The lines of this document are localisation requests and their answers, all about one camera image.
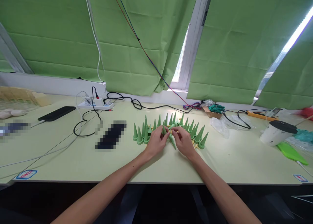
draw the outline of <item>forearm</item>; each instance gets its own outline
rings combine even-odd
[[[93,223],[111,200],[150,158],[142,152],[67,208],[53,224]]]
[[[196,154],[190,158],[196,171],[230,224],[261,223],[241,198]]]

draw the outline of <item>person's left hand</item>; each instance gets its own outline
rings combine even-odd
[[[164,126],[164,128],[167,131],[165,135],[162,134],[162,125],[157,127],[156,130],[151,133],[150,140],[144,150],[150,159],[159,154],[166,145],[166,140],[168,139],[170,133],[168,132],[169,129],[166,126]]]

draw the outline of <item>green plastic cone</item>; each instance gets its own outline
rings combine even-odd
[[[148,136],[151,136],[151,133],[152,133],[152,130],[151,130],[151,125],[150,125],[150,127],[148,129]]]
[[[153,130],[152,131],[156,130],[156,128],[157,128],[156,120],[154,119],[154,124],[153,124]]]
[[[205,128],[205,125],[202,127],[202,132],[201,132],[201,135],[200,135],[200,141],[202,140],[202,134],[204,132],[204,128]]]
[[[190,133],[191,134],[191,131],[192,131],[192,129],[193,129],[193,122],[194,122],[195,120],[193,120],[192,121],[192,123],[191,123],[191,125],[190,125],[190,127],[189,127],[189,129],[188,129],[188,133]]]
[[[171,114],[171,118],[170,118],[170,121],[169,121],[169,125],[172,125],[172,119],[173,119],[173,113]]]
[[[200,149],[204,149],[204,144],[205,144],[205,140],[206,140],[206,138],[208,137],[208,134],[209,133],[206,133],[206,135],[204,136],[204,138],[202,139],[202,141],[198,144],[198,147],[200,148]]]
[[[147,123],[147,115],[146,115],[145,118],[144,118],[144,126],[145,126],[145,127],[148,126],[148,123]]]
[[[174,142],[174,139],[173,139],[173,135],[170,134],[169,138],[170,138],[170,142],[173,144],[173,147],[174,147],[175,150],[176,150],[176,146],[175,146],[175,142]]]
[[[169,129],[171,130],[173,127],[176,127],[176,124],[175,124],[175,123],[173,123],[173,124],[169,127]]]
[[[167,114],[166,114],[166,117],[165,117],[165,126],[167,126]]]
[[[136,124],[134,123],[134,135],[133,135],[133,141],[137,141],[138,138],[138,133],[136,129]]]
[[[149,135],[148,135],[148,126],[146,126],[146,129],[144,130],[144,139],[143,142],[147,144],[149,142]]]
[[[175,122],[175,121],[176,121],[176,112],[175,112],[175,115],[174,115],[172,123]]]
[[[203,133],[203,130],[204,130],[204,128],[201,128],[200,129],[200,132],[198,133],[198,135],[196,136],[196,138],[195,138],[195,143],[196,144],[198,144],[200,141],[201,141],[201,135],[202,135],[202,133]]]
[[[189,118],[189,117],[187,117],[186,123],[185,123],[185,125],[183,126],[183,129],[184,129],[184,130],[187,130],[188,118]]]
[[[164,125],[162,125],[162,127],[163,127],[163,135],[165,135],[166,134],[166,130],[164,128]]]
[[[180,126],[183,126],[183,125],[184,125],[184,113],[183,113],[182,118],[180,119],[179,125],[180,125]]]
[[[159,120],[157,122],[157,127],[161,125],[161,114],[159,114]]]
[[[199,123],[197,124],[197,126],[195,126],[195,127],[192,129],[192,131],[191,131],[191,133],[190,133],[191,139],[194,139],[194,138],[196,137],[198,125],[199,125]]]
[[[196,137],[197,136],[197,130],[198,130],[198,126],[199,126],[199,123],[197,124],[197,126],[196,126],[196,130],[195,130],[195,134],[194,134],[194,137]]]
[[[146,127],[144,126],[144,123],[142,123],[142,133],[141,133],[141,136],[142,136],[142,138],[144,138],[144,129],[145,129]]]
[[[141,145],[143,143],[143,139],[140,133],[140,128],[138,127],[138,138],[137,138],[137,144]]]

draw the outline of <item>window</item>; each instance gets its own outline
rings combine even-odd
[[[209,0],[196,0],[171,88],[188,90]]]
[[[266,83],[272,77],[272,75],[274,74],[275,70],[277,69],[277,67],[279,66],[281,61],[284,59],[284,57],[286,56],[288,51],[294,45],[294,43],[296,42],[296,40],[298,39],[298,37],[300,36],[302,31],[304,30],[304,28],[306,27],[308,22],[311,20],[312,16],[313,16],[313,7],[307,13],[307,15],[305,16],[303,21],[300,23],[300,25],[298,26],[296,31],[292,34],[292,36],[290,37],[290,39],[288,40],[288,42],[286,43],[286,45],[284,46],[284,48],[282,49],[282,51],[280,52],[280,54],[278,55],[276,60],[273,62],[273,64],[268,69],[267,73],[263,77],[263,79],[262,79],[262,81],[261,81],[261,83],[260,83],[260,85],[258,87],[258,90],[257,90],[257,92],[255,94],[255,97],[259,97],[260,96],[260,94],[262,92],[262,89],[265,87]]]

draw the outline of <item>green curtain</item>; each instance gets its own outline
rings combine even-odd
[[[90,1],[107,90],[149,96],[154,91],[167,89],[141,49],[116,0]],[[142,46],[170,84],[196,0],[122,1]]]
[[[286,109],[313,105],[313,19],[277,67],[255,105]]]
[[[99,81],[86,0],[0,0],[0,11],[35,74]]]
[[[0,72],[14,72],[10,64],[6,61],[6,58],[0,52]]]
[[[251,104],[313,0],[211,0],[188,98]]]

